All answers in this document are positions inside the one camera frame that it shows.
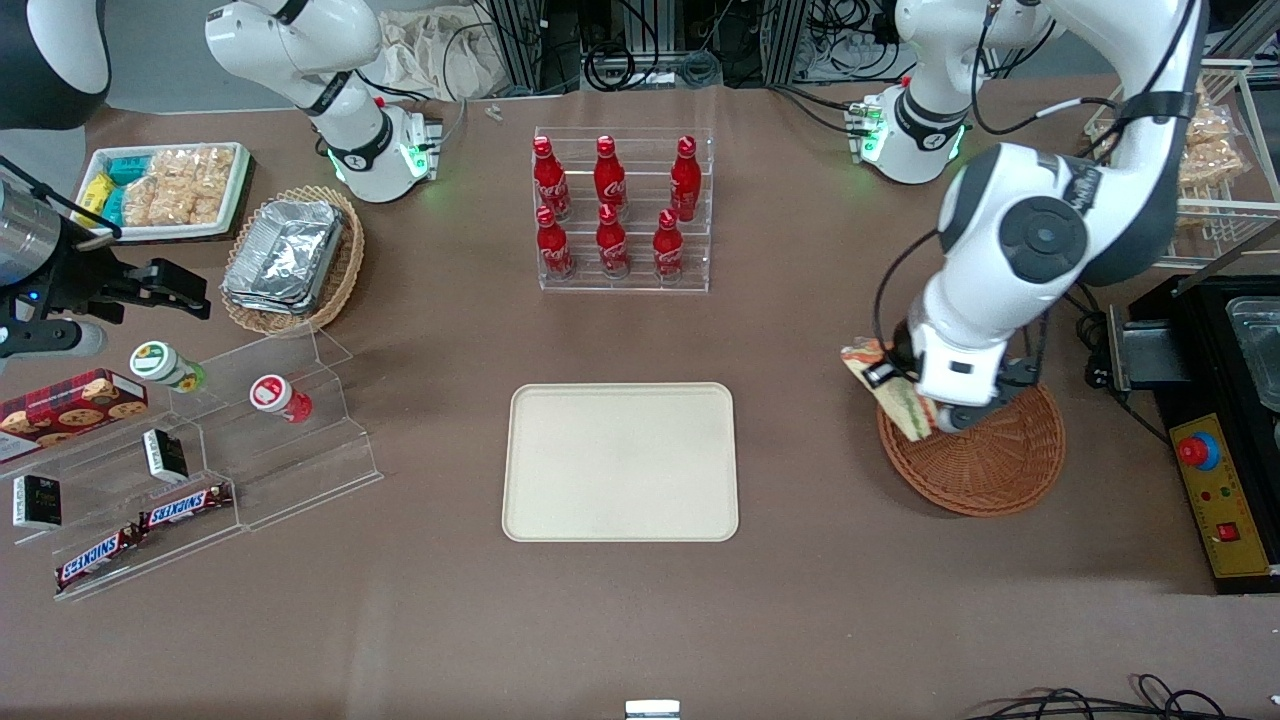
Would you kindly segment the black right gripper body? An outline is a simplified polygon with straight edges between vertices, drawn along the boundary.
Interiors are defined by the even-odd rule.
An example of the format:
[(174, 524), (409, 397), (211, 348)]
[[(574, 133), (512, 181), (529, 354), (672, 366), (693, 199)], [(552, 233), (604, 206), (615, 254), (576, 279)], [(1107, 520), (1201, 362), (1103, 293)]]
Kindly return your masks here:
[(63, 222), (50, 259), (18, 284), (18, 304), (33, 316), (69, 313), (122, 323), (123, 302), (113, 293), (129, 273), (129, 265), (102, 246), (82, 251), (78, 245), (91, 233), (74, 222)]

